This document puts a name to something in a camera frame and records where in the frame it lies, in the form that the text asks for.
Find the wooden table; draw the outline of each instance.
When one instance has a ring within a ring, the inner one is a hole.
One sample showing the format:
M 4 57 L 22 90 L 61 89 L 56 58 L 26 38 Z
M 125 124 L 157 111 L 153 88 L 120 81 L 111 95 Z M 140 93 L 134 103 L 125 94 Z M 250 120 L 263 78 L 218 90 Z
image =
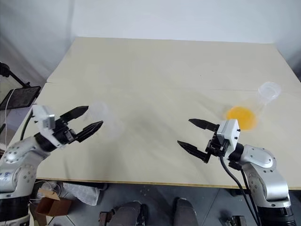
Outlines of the wooden table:
M 36 102 L 57 116 L 80 105 L 98 109 L 70 122 L 76 132 L 98 119 L 104 124 L 86 141 L 53 151 L 38 177 L 236 187 L 216 157 L 205 164 L 177 140 L 204 150 L 212 132 L 188 119 L 219 123 L 266 81 L 282 93 L 239 142 L 272 151 L 289 187 L 301 189 L 301 84 L 273 45 L 76 38 Z M 36 132 L 31 122 L 25 137 Z

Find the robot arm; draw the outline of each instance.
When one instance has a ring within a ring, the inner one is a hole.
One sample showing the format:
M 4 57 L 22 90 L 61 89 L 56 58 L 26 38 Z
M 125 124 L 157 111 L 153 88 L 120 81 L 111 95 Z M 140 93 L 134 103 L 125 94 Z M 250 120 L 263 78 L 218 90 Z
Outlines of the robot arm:
M 13 144 L 0 159 L 0 226 L 29 225 L 28 202 L 38 165 L 51 151 L 75 140 L 82 142 L 103 124 L 92 123 L 79 134 L 69 129 L 68 121 L 80 117 L 87 109 L 88 106 L 74 108 L 55 121 L 47 107 L 33 106 L 40 133 Z
M 199 119 L 190 122 L 202 129 L 214 132 L 208 142 L 206 153 L 195 146 L 178 141 L 188 153 L 208 163 L 210 156 L 229 160 L 229 166 L 243 170 L 247 185 L 257 206 L 263 226 L 295 226 L 288 186 L 276 169 L 276 158 L 268 150 L 238 143 L 240 129 L 237 120 L 223 121 L 220 125 Z

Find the person's leg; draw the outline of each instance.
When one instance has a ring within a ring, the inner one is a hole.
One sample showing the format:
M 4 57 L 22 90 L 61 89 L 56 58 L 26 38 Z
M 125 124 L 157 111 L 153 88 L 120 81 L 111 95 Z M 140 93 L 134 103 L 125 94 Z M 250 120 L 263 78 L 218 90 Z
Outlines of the person's leg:
M 110 226 L 135 226 L 140 207 L 138 201 L 123 204 L 112 217 Z
M 192 204 L 184 198 L 176 202 L 174 226 L 198 226 L 198 220 Z

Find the white wall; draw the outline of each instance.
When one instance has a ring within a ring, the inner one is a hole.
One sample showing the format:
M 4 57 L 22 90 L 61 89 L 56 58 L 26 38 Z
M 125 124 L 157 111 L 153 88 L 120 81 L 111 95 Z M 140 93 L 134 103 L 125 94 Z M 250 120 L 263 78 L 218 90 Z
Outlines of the white wall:
M 275 43 L 301 64 L 300 0 L 0 0 L 0 60 L 42 84 L 75 36 Z

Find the orange liquid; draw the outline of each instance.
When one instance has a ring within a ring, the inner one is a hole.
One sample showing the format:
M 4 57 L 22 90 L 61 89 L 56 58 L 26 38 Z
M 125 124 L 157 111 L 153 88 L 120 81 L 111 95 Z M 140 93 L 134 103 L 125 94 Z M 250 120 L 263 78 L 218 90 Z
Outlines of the orange liquid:
M 227 112 L 227 119 L 237 119 L 241 129 L 253 129 L 257 124 L 256 115 L 246 107 L 231 108 Z

